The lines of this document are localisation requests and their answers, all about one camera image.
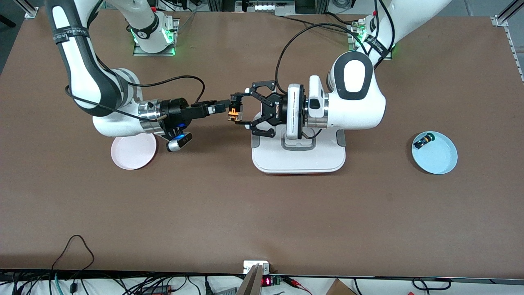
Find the orange push-button switch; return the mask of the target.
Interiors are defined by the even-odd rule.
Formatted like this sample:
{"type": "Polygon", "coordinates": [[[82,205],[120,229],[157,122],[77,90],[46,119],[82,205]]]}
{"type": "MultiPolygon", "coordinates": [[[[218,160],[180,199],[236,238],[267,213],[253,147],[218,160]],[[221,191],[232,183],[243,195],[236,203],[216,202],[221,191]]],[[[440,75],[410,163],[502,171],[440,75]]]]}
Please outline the orange push-button switch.
{"type": "Polygon", "coordinates": [[[241,102],[230,102],[228,111],[228,121],[240,124],[243,119],[243,105],[241,102]]]}

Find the aluminium corner bracket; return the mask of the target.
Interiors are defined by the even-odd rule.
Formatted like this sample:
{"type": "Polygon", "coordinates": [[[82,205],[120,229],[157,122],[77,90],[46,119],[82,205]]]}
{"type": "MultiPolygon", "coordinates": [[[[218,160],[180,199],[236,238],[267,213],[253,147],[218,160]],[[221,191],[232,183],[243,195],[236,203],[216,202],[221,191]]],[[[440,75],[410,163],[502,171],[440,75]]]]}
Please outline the aluminium corner bracket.
{"type": "Polygon", "coordinates": [[[29,0],[13,0],[23,11],[24,19],[34,19],[39,7],[32,5],[29,0]]]}

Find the green push-button switch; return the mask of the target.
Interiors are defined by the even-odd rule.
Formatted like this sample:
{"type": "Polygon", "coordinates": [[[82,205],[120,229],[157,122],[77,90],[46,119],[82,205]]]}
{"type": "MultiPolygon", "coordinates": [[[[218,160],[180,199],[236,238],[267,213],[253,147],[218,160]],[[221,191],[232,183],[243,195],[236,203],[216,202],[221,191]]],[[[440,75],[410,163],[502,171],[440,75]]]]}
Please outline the green push-button switch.
{"type": "Polygon", "coordinates": [[[427,132],[423,137],[413,143],[414,148],[417,150],[421,149],[424,145],[435,140],[434,134],[427,132]]]}

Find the aluminium frame structure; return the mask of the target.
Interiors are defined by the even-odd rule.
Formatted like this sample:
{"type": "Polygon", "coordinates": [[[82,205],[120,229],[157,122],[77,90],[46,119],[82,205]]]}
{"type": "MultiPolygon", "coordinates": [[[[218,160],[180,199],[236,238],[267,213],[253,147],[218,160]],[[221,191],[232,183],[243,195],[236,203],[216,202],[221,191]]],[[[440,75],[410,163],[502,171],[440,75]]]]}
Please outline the aluminium frame structure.
{"type": "Polygon", "coordinates": [[[323,14],[330,0],[202,0],[214,12],[269,13],[276,16],[323,14]]]}

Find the grey metal pole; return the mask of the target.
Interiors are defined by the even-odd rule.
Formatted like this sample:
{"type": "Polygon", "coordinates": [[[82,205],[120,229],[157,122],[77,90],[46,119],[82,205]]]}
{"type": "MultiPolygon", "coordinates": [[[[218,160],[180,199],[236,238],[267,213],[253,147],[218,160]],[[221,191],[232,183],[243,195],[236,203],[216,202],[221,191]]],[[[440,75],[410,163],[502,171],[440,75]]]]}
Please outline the grey metal pole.
{"type": "Polygon", "coordinates": [[[263,276],[264,265],[252,265],[235,295],[260,295],[263,276]]]}

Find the small white mounting block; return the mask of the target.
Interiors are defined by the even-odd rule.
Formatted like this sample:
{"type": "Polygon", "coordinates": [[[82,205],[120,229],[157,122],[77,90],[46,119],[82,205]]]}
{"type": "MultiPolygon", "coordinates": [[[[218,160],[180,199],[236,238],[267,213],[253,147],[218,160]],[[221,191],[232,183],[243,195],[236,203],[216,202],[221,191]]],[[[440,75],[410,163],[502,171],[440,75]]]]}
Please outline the small white mounting block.
{"type": "Polygon", "coordinates": [[[246,275],[251,267],[256,265],[262,265],[263,275],[269,275],[270,273],[270,263],[266,260],[244,260],[243,262],[243,274],[246,275]]]}

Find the brown cardboard piece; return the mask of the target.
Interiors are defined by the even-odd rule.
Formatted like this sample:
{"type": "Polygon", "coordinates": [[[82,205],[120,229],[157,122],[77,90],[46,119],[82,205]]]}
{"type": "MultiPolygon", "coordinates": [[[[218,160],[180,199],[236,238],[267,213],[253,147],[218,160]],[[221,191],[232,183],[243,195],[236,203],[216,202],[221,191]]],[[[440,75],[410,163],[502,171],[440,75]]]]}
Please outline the brown cardboard piece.
{"type": "Polygon", "coordinates": [[[326,291],[325,295],[358,295],[340,279],[335,279],[326,291]]]}

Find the pink round plate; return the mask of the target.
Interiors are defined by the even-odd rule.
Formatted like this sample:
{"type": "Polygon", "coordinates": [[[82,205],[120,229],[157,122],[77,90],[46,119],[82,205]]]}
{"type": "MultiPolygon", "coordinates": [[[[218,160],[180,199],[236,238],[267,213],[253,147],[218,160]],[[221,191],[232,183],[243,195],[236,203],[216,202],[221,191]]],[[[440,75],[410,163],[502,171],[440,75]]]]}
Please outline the pink round plate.
{"type": "Polygon", "coordinates": [[[150,133],[116,137],[111,146],[111,159],[121,169],[138,170],[152,161],[157,149],[156,137],[150,133]]]}

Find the white lidded lunch box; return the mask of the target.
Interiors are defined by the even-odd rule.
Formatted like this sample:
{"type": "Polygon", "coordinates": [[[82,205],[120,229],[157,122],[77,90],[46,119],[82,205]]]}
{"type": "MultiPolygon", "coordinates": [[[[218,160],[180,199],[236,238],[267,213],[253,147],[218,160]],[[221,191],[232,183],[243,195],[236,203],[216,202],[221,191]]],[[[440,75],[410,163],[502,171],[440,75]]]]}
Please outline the white lidded lunch box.
{"type": "Polygon", "coordinates": [[[289,140],[286,126],[274,127],[275,137],[251,136],[251,159],[267,174],[296,175],[334,172],[346,161],[346,135],[342,129],[305,128],[312,139],[289,140]]]}

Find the light blue round plate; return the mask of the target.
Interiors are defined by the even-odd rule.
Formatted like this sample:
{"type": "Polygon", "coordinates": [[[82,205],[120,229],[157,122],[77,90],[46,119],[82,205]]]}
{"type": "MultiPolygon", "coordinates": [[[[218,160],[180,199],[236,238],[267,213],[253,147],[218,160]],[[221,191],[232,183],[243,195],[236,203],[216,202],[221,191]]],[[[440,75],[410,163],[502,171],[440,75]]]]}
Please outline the light blue round plate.
{"type": "Polygon", "coordinates": [[[411,156],[421,170],[434,175],[451,172],[458,161],[458,153],[453,141],[445,134],[436,131],[426,131],[416,135],[411,144],[411,156]],[[417,150],[413,143],[427,132],[434,134],[435,140],[417,150]]]}

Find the black power adapter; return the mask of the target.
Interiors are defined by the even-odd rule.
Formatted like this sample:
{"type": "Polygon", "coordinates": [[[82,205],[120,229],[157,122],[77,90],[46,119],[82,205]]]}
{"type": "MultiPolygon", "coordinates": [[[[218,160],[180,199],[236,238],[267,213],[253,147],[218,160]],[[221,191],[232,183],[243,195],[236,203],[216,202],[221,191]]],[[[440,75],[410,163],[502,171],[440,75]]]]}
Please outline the black power adapter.
{"type": "Polygon", "coordinates": [[[140,290],[139,295],[170,295],[172,287],[169,285],[149,286],[140,290]]]}

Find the red clip leads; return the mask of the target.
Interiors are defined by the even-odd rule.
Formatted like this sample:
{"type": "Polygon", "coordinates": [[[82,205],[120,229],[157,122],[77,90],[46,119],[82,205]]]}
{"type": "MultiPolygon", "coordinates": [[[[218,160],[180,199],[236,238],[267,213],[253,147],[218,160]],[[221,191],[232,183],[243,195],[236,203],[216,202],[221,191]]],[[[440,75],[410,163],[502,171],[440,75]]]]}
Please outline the red clip leads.
{"type": "Polygon", "coordinates": [[[307,292],[309,295],[313,295],[311,293],[311,291],[309,291],[307,288],[303,287],[302,284],[300,284],[298,281],[290,278],[290,277],[287,277],[287,276],[281,276],[281,280],[285,283],[285,284],[288,284],[290,287],[293,287],[293,288],[296,288],[296,289],[299,289],[299,290],[303,290],[305,292],[307,292]]]}

